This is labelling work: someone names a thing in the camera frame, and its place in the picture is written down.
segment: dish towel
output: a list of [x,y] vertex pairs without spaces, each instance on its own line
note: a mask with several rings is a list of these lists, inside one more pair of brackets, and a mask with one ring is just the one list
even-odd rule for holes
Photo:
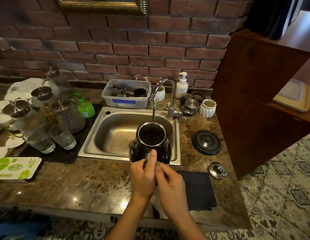
[[178,171],[185,181],[187,205],[190,211],[212,210],[217,207],[208,172]]

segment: hand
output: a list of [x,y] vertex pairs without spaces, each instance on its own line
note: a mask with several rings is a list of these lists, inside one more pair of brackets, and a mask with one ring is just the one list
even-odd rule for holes
[[144,159],[134,162],[131,165],[131,184],[132,198],[131,200],[140,203],[149,203],[155,190],[155,164],[157,162],[157,152],[150,152],[145,170],[143,170]]
[[160,162],[156,163],[155,177],[160,203],[167,217],[174,222],[177,218],[189,215],[183,177]]

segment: stainless steel sink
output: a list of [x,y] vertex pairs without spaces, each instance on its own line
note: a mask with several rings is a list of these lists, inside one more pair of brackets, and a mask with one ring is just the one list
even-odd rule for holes
[[[152,120],[150,109],[103,107],[78,156],[129,161],[129,143],[138,126]],[[179,120],[168,120],[167,111],[157,110],[155,120],[165,126],[172,146],[171,165],[180,165]]]

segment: chrome faucet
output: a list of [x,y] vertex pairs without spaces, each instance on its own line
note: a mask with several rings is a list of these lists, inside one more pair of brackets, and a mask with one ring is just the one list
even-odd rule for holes
[[158,89],[166,82],[168,81],[172,81],[172,85],[173,85],[173,90],[172,90],[172,98],[171,98],[171,103],[169,105],[169,108],[168,108],[168,114],[167,114],[167,118],[169,120],[173,120],[179,116],[182,116],[183,115],[183,112],[181,111],[178,111],[176,110],[176,107],[175,107],[175,95],[176,95],[176,81],[174,78],[172,77],[166,77],[166,78],[163,78],[162,80],[160,80],[156,86],[153,87],[151,93],[150,93],[150,100],[154,100],[155,98],[155,95],[158,91]]

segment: gold frame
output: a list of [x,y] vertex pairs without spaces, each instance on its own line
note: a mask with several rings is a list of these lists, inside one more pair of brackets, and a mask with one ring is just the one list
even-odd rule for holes
[[57,0],[61,12],[146,16],[147,0],[135,2]]

